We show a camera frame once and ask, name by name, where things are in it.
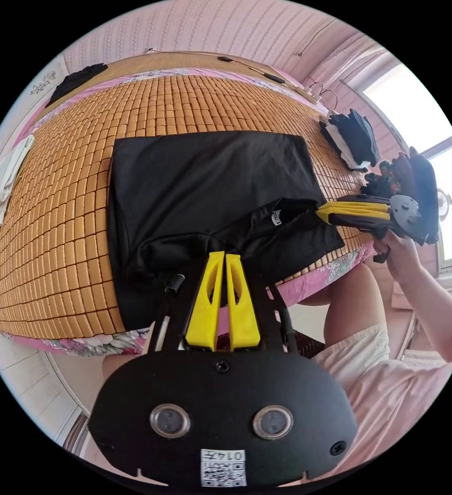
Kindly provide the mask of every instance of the window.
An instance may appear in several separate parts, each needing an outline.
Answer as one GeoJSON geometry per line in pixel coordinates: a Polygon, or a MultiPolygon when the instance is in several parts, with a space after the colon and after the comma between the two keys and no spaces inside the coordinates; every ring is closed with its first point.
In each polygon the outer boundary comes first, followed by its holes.
{"type": "MultiPolygon", "coordinates": [[[[438,188],[452,199],[452,126],[435,99],[403,64],[360,90],[405,150],[413,146],[431,162],[438,188]]],[[[452,269],[452,204],[441,222],[440,270],[452,269]]]]}

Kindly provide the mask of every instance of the bamboo mat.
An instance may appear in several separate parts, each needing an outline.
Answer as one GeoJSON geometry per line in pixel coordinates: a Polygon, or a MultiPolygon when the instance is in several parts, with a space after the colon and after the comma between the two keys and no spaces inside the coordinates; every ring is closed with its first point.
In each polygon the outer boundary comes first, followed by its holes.
{"type": "Polygon", "coordinates": [[[258,79],[268,81],[270,84],[274,84],[283,88],[288,88],[287,85],[281,85],[277,82],[264,77],[262,74],[259,74],[257,71],[253,71],[249,69],[247,65],[250,67],[254,67],[262,72],[267,72],[273,75],[278,75],[283,78],[280,74],[278,74],[274,69],[269,67],[268,65],[264,65],[262,63],[254,62],[253,60],[248,60],[241,57],[233,57],[232,62],[221,62],[217,60],[217,57],[220,53],[209,53],[209,52],[164,52],[164,53],[149,53],[146,55],[138,55],[136,57],[124,58],[122,60],[118,60],[117,62],[107,64],[107,69],[100,74],[97,74],[95,77],[87,81],[86,83],[78,86],[78,88],[74,89],[67,95],[62,98],[56,100],[52,105],[49,105],[47,108],[42,110],[38,115],[35,121],[40,120],[44,115],[54,110],[56,107],[64,103],[66,100],[71,98],[74,95],[81,93],[83,90],[91,88],[92,86],[96,86],[100,83],[105,83],[106,81],[110,81],[120,76],[128,76],[131,74],[137,74],[138,72],[145,71],[154,71],[154,70],[163,70],[163,69],[179,69],[179,68],[196,68],[196,69],[215,69],[215,70],[224,70],[231,71],[237,74],[244,74],[247,76],[255,76],[258,79]]]}
{"type": "MultiPolygon", "coordinates": [[[[114,140],[242,129],[303,136],[329,200],[363,184],[362,174],[347,172],[321,135],[315,110],[266,88],[173,76],[88,96],[36,131],[23,163],[0,228],[0,330],[42,339],[124,332],[106,238],[114,140]]],[[[339,229],[345,247],[293,276],[369,239],[339,229]]]]}

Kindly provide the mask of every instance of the white shorts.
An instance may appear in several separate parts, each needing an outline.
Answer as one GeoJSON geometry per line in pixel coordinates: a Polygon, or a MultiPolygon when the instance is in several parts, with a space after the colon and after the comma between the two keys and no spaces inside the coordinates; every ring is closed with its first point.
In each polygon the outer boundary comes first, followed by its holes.
{"type": "Polygon", "coordinates": [[[380,323],[325,348],[314,359],[348,392],[365,371],[389,356],[388,329],[380,323]]]}

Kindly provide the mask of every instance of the tag on shirt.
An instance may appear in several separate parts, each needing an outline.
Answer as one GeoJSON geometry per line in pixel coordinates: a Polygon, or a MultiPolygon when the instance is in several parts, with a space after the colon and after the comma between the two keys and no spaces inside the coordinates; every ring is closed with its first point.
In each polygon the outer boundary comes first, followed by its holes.
{"type": "Polygon", "coordinates": [[[274,210],[272,212],[271,220],[272,220],[273,224],[276,226],[281,225],[280,215],[281,215],[281,210],[274,210]]]}

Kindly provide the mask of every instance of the white label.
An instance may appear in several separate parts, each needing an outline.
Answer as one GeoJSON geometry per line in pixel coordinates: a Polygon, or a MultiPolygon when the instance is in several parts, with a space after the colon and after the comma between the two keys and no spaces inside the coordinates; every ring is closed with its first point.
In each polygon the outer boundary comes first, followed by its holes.
{"type": "Polygon", "coordinates": [[[200,451],[202,486],[246,486],[244,450],[200,451]]]}
{"type": "Polygon", "coordinates": [[[281,225],[281,220],[279,215],[281,214],[281,210],[274,210],[271,215],[271,220],[274,225],[281,225]]]}

